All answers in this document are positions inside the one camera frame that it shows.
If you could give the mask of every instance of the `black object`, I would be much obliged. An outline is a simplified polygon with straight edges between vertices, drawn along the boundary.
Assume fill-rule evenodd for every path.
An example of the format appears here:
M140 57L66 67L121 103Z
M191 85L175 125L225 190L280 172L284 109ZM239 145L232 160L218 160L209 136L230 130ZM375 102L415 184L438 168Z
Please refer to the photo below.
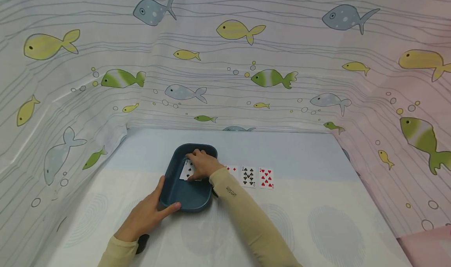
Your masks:
M138 249L136 250L135 254L140 254L144 251L144 249L146 248L147 245L147 241L149 240L149 235L148 234L143 234L141 237L139 237L138 239Z

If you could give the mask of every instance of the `right hand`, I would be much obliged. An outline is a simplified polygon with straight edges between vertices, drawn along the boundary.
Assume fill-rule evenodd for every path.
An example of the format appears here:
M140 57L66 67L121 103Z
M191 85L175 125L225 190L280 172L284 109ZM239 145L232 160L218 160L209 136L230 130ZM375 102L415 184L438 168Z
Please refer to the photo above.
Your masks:
M224 167L216 158L208 155L204 150L199 151L198 149L195 149L193 153L187 154L186 157L189 158L195 166L195 173L188 178L188 181L208 178L215 171Z

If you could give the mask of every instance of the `white table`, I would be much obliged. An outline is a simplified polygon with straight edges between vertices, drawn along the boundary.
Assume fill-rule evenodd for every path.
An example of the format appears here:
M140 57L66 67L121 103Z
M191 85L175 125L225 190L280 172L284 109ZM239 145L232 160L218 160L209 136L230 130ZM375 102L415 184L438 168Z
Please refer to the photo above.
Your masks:
M108 239L154 189L184 143L214 146L224 164L275 170L275 190L246 190L305 267L410 266L332 135L150 129L129 130L36 266L97 266ZM255 261L214 200L201 213L166 219L133 264L253 266Z

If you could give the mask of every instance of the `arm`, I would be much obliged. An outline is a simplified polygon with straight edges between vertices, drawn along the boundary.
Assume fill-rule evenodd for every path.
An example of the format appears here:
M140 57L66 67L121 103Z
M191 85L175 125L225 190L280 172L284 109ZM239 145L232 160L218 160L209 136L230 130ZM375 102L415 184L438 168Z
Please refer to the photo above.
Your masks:
M98 267L128 267L138 249L138 238L180 209L180 202L176 202L157 211L163 184L164 176L161 176L155 190L133 208L119 230L110 238Z
M262 267L302 267L272 221L216 158L198 150L188 157L196 169L189 180L209 176L214 191L229 208Z

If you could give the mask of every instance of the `playing card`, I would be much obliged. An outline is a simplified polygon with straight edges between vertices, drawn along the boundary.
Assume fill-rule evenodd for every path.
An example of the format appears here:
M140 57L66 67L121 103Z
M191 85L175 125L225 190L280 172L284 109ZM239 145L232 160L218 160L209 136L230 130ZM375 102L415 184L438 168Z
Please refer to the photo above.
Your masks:
M193 163L191 162L191 160L187 159L187 160L185 160L185 163L184 163L183 169L182 169L182 173L180 174L179 179L187 181L188 177L192 176L194 173L195 173L195 167L193 166Z
M258 187L274 190L274 170L266 167L258 169Z
M241 166L240 185L246 188L255 188L257 175L254 167Z
M240 177L240 174L239 174L240 167L239 167L239 166L236 166L236 165L226 165L225 167L226 167L227 170L229 170L229 173L230 173L232 176L235 177L235 179L237 179L237 180L239 179L239 177Z

